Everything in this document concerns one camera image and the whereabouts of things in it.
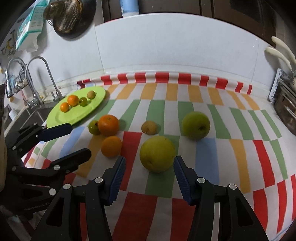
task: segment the red stripe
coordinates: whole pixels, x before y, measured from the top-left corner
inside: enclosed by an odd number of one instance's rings
[[[25,230],[28,232],[28,234],[32,237],[35,229],[32,227],[32,225],[28,221],[22,221],[22,224],[24,225]]]
[[[242,82],[237,82],[237,87],[235,88],[235,92],[240,93],[243,86],[244,86],[244,84]]]
[[[209,81],[209,77],[202,75],[200,77],[200,86],[207,86],[208,81]]]
[[[225,90],[227,83],[227,79],[217,78],[216,88]]]
[[[128,192],[114,228],[114,241],[146,241],[153,220],[157,197]]]
[[[271,163],[269,156],[265,150],[262,140],[253,140],[255,144],[258,158],[262,167],[263,179],[265,187],[275,185],[274,172],[272,171]]]
[[[66,184],[66,183],[72,184],[73,181],[74,181],[74,179],[75,179],[75,177],[76,177],[76,174],[73,173],[73,172],[67,174],[65,176],[65,180],[64,180],[64,183],[63,184]]]
[[[120,155],[126,158],[126,171],[121,182],[120,190],[126,191],[128,187],[128,181],[131,176],[131,170],[133,168],[133,162],[135,161],[141,136],[141,132],[125,131],[123,134]]]
[[[26,165],[26,163],[28,162],[28,160],[30,159],[32,152],[34,150],[35,147],[33,147],[31,150],[29,150],[29,152],[27,153],[25,160],[24,160],[24,165]]]
[[[42,165],[41,169],[48,168],[50,164],[51,164],[51,161],[48,160],[48,159],[45,159],[44,162],[43,162],[43,165]]]
[[[90,82],[91,82],[91,79],[87,79],[87,80],[82,81],[83,84],[90,83]]]
[[[195,206],[183,199],[172,199],[172,228],[170,241],[186,241],[191,228]]]
[[[252,85],[249,85],[249,89],[247,91],[247,94],[250,95],[251,94],[251,91],[252,91]]]
[[[278,221],[278,229],[277,232],[280,232],[283,228],[284,224],[284,218],[286,214],[286,208],[287,208],[287,190],[286,190],[286,182],[281,181],[278,185],[278,191],[279,191],[279,221]]]
[[[295,174],[291,176],[292,189],[293,189],[293,212],[292,221],[296,218],[296,177]]]
[[[156,72],[155,82],[156,83],[168,83],[168,78],[170,76],[169,72]]]
[[[267,199],[264,189],[253,192],[254,212],[259,219],[264,231],[268,222]]]
[[[110,79],[110,75],[101,76],[101,81],[104,82],[104,85],[111,85],[112,80]]]
[[[128,83],[128,79],[126,77],[126,74],[119,74],[119,75],[117,75],[117,78],[119,79],[120,84],[127,84]]]
[[[179,73],[178,84],[191,84],[191,74],[182,74]]]
[[[80,231],[81,231],[81,241],[85,241],[87,238],[87,224],[86,224],[86,211],[85,202],[81,202],[80,206]]]
[[[85,84],[82,83],[82,80],[77,81],[77,84],[80,86],[81,89],[85,88]]]
[[[146,73],[145,72],[135,73],[135,80],[136,80],[136,83],[146,83]]]

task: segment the green fruit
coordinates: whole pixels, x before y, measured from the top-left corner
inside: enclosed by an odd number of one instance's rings
[[[209,118],[199,111],[188,113],[182,120],[182,129],[185,136],[193,140],[200,140],[206,137],[210,127]]]
[[[100,135],[101,132],[99,131],[97,120],[93,120],[89,123],[89,132],[93,135]]]
[[[79,104],[81,105],[81,106],[87,106],[87,98],[85,98],[85,97],[81,97],[80,99],[79,99]]]
[[[94,91],[89,91],[86,96],[87,98],[92,100],[93,98],[95,98],[96,93]]]
[[[174,162],[175,146],[163,136],[155,136],[143,143],[140,149],[142,165],[152,172],[163,172]]]

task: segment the small orange on plate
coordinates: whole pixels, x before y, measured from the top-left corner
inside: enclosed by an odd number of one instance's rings
[[[107,158],[113,158],[120,154],[122,142],[117,136],[107,137],[101,146],[101,151]]]
[[[103,115],[98,121],[98,128],[104,136],[114,136],[119,130],[119,120],[113,115]]]
[[[66,113],[69,110],[69,104],[67,102],[64,102],[60,105],[61,112]]]
[[[79,98],[77,95],[70,95],[67,99],[67,102],[70,106],[76,106],[79,103]]]

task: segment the red and white striped edge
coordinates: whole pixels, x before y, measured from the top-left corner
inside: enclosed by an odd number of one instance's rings
[[[224,90],[226,89],[248,95],[252,92],[252,85],[244,84],[242,82],[230,81],[213,76],[177,72],[136,72],[111,74],[98,78],[77,81],[80,88],[85,88],[89,84],[100,86],[128,83],[178,83],[214,87]]]

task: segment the white knife handle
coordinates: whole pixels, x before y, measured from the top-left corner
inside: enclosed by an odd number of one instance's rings
[[[273,56],[276,56],[276,57],[282,59],[286,63],[286,65],[288,66],[288,68],[291,70],[291,72],[293,72],[292,71],[291,64],[290,64],[290,61],[280,51],[278,51],[278,50],[276,50],[274,48],[271,48],[271,47],[267,47],[265,49],[265,51],[267,53],[273,55]]]
[[[283,47],[289,54],[291,60],[292,60],[292,63],[296,65],[296,59],[295,59],[295,55],[293,54],[293,52],[290,50],[290,48],[284,43],[284,41],[282,41],[281,39],[275,37],[275,36],[272,36],[271,37],[271,40],[275,43],[275,44],[278,44],[279,46]]]

